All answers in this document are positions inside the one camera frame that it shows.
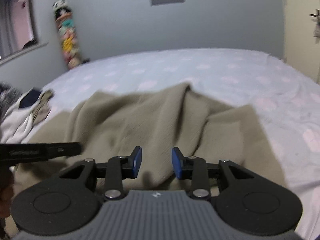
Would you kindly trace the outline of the beige zip hoodie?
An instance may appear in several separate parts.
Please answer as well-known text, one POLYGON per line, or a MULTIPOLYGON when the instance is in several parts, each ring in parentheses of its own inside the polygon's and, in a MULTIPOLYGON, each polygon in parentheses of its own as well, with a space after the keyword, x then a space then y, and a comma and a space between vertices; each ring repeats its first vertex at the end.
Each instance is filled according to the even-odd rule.
POLYGON ((32 143, 79 142, 82 154, 33 164, 15 172, 22 191, 77 161, 98 163, 142 148, 138 178, 126 180, 130 189, 183 187, 174 178, 171 150, 209 163, 231 160, 281 186, 284 172, 259 119, 249 105, 232 107, 196 93, 186 83, 154 93, 126 95, 96 92, 71 112, 61 112, 41 126, 32 143))

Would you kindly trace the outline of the white garment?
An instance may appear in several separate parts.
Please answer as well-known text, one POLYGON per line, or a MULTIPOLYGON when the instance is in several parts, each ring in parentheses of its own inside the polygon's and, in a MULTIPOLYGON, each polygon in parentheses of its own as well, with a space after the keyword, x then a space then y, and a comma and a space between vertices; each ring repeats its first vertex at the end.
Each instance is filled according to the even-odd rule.
POLYGON ((20 102, 27 93, 22 96, 7 110, 1 120, 1 144, 17 144, 27 137, 33 127, 32 111, 35 104, 20 108, 20 102))

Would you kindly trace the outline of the khaki folded garment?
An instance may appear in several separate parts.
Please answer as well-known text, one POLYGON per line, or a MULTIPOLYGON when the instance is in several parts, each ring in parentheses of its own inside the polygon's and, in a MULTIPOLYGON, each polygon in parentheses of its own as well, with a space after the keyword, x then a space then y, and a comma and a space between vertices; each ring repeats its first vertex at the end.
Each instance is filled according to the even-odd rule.
POLYGON ((51 111, 49 100, 54 96, 54 91, 49 89, 40 96, 39 103, 32 110, 33 126, 43 122, 51 111))

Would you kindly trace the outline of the grey fuzzy garment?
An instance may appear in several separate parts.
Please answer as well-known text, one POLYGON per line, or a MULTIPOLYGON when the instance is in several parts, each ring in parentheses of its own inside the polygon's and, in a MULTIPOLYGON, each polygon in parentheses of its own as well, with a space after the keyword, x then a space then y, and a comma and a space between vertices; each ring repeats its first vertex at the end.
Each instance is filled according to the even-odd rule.
POLYGON ((2 120, 7 110, 21 97, 22 91, 5 82, 1 82, 0 88, 0 107, 2 120))

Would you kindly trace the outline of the polka dot bed sheet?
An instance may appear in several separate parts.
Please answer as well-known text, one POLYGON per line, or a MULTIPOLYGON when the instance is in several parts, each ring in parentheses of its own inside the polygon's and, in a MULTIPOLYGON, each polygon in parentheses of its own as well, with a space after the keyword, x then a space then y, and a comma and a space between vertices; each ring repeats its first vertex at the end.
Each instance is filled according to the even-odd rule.
POLYGON ((108 57, 48 83, 53 114, 95 91, 160 90, 187 82, 232 106, 252 104, 285 177, 303 203, 298 233, 319 236, 319 85, 276 57, 238 49, 184 49, 108 57))

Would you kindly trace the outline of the dark framed window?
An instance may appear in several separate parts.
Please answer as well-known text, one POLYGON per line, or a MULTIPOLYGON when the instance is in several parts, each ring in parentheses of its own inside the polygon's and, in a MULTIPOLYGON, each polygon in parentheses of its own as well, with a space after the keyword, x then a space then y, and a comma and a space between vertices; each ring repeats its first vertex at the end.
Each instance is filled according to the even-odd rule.
POLYGON ((34 0, 1 0, 1 64, 46 45, 37 30, 34 0))

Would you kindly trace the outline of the cream door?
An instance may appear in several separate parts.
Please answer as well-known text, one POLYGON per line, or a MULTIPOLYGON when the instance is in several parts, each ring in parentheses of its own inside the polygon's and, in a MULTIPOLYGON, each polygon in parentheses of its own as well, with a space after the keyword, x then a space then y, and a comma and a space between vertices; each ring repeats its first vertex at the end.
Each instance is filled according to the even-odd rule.
POLYGON ((319 38, 309 14, 319 9, 319 0, 283 0, 284 61, 319 83, 319 38))

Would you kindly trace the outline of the grey wall vent plate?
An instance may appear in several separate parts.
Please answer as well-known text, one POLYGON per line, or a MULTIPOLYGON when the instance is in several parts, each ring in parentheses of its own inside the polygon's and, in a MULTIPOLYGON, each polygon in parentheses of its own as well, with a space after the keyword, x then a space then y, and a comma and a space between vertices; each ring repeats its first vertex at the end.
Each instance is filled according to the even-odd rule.
POLYGON ((151 6, 184 3, 185 0, 150 0, 151 6))

